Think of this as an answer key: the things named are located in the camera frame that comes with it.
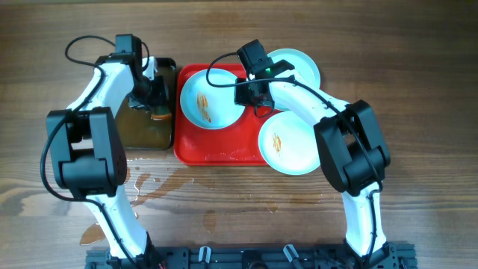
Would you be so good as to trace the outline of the green orange sponge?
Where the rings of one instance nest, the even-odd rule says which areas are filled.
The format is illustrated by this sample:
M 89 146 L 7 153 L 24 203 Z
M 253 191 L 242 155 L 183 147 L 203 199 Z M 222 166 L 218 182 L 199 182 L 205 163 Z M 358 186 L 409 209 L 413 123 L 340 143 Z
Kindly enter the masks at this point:
M 173 117 L 173 113 L 167 106 L 158 106 L 151 109 L 152 120 L 170 120 Z

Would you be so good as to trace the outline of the light blue plate bottom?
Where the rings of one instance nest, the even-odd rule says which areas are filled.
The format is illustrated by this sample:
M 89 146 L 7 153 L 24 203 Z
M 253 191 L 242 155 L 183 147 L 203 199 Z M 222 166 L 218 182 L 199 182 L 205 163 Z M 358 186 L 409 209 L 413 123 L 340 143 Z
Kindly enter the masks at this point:
M 258 133 L 262 158 L 280 173 L 300 176 L 320 166 L 314 131 L 294 112 L 275 114 Z

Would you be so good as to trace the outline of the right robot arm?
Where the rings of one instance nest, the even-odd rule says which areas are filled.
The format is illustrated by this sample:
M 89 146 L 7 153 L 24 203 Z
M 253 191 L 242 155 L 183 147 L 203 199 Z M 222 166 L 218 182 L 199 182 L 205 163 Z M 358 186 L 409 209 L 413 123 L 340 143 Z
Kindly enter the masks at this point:
M 345 242 L 364 268 L 385 258 L 379 196 L 391 157 L 371 106 L 348 103 L 320 89 L 316 63 L 296 49 L 266 52 L 253 40 L 236 52 L 246 71 L 236 81 L 236 103 L 279 105 L 314 129 L 323 175 L 341 193 Z

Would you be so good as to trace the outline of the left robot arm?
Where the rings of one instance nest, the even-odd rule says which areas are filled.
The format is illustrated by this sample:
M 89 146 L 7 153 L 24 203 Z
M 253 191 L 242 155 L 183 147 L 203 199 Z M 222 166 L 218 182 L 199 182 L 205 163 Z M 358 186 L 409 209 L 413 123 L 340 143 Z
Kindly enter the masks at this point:
M 92 211 L 109 243 L 106 265 L 159 268 L 161 256 L 125 192 L 127 160 L 115 117 L 126 99 L 137 110 L 167 107 L 169 91 L 139 37 L 118 34 L 112 46 L 91 64 L 93 78 L 79 98 L 47 115 L 40 176 L 54 197 Z

